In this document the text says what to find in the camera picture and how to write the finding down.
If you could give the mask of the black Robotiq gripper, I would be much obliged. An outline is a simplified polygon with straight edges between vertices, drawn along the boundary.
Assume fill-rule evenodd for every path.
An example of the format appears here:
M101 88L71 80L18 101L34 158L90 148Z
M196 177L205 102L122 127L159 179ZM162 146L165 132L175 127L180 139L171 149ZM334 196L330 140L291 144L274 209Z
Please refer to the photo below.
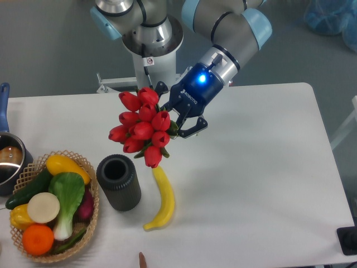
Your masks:
M155 87L158 95L157 109L175 110L178 114L175 137L188 138L208 128L208 122L202 115L205 107L222 90L223 83L207 67L197 63L177 84L171 87L159 81ZM167 103L159 105L162 95L170 92ZM195 124L185 128L185 122L196 118Z

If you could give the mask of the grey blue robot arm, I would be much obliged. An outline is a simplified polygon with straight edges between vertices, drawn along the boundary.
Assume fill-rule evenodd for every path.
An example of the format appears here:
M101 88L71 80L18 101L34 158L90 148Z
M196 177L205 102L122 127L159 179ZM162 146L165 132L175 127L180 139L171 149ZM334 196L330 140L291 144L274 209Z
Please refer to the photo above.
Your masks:
M168 93L163 105L178 118L169 134L190 137L207 128L205 107L272 34L261 1L185 1L181 20L167 13L166 1L96 1L90 15L109 39L121 39L132 54L139 87ZM211 48L191 68L176 75L182 26L210 40Z

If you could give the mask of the human fingertip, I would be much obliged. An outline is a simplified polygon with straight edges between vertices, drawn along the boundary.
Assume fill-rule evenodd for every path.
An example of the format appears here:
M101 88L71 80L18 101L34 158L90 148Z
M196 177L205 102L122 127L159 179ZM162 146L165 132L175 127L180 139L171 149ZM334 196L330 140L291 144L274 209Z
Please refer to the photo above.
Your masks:
M144 254L142 252L139 253L139 267L140 268L147 268L147 262Z

